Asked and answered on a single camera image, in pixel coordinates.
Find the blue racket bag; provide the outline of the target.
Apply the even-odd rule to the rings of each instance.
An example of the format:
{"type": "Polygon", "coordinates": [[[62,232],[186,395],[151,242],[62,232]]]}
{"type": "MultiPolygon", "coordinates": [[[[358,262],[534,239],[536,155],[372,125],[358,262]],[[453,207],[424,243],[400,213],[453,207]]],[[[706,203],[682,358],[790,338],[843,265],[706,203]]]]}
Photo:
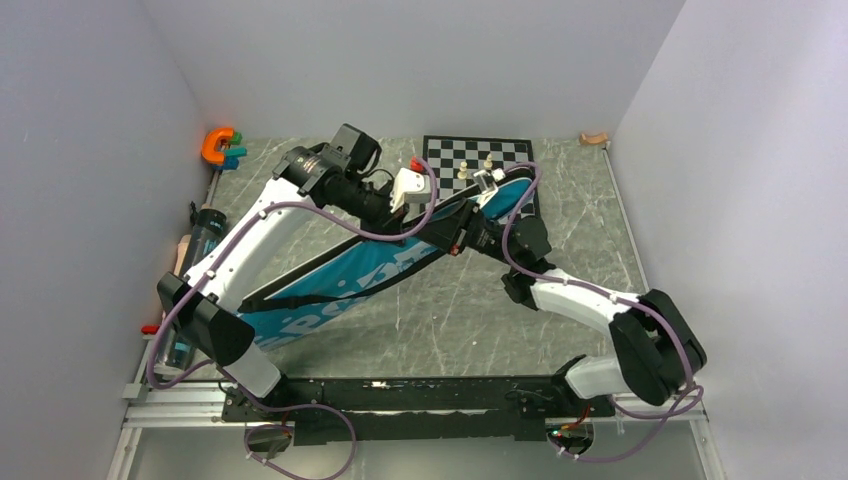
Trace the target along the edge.
{"type": "MultiPolygon", "coordinates": [[[[508,217],[529,216],[530,186],[508,217]]],[[[449,255],[415,234],[438,209],[457,201],[478,205],[475,200],[460,195],[445,201],[431,197],[421,205],[420,214],[412,213],[409,205],[398,229],[362,229],[364,236],[349,238],[248,294],[237,315],[254,327],[262,348],[306,335],[449,255]]]]}

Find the black shuttlecock tube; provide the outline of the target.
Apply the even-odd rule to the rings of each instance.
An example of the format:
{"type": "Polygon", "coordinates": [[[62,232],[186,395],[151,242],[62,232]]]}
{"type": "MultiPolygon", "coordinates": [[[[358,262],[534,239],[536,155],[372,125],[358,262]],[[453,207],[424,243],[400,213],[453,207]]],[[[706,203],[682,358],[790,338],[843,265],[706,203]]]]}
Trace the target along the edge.
{"type": "MultiPolygon", "coordinates": [[[[191,242],[187,259],[191,268],[211,253],[224,238],[227,217],[211,205],[203,204],[199,209],[191,207],[190,222],[191,242]]],[[[186,343],[171,327],[158,350],[154,373],[166,379],[176,377],[192,364],[194,353],[195,348],[186,343]]]]}

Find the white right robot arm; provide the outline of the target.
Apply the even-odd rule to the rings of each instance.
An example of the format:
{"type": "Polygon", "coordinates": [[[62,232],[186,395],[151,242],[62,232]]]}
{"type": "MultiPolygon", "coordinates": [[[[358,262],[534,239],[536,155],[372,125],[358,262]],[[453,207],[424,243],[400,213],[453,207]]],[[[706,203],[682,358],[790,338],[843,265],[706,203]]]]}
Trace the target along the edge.
{"type": "Polygon", "coordinates": [[[415,236],[446,254],[472,249],[503,262],[510,270],[501,281],[512,302],[575,320],[611,341],[612,353],[576,358],[556,374],[551,401],[564,415],[578,413],[591,398],[626,392],[661,406],[695,388],[695,375],[707,364],[701,342],[664,291],[606,290],[549,262],[552,247],[539,217],[501,224],[463,201],[415,236]]]}

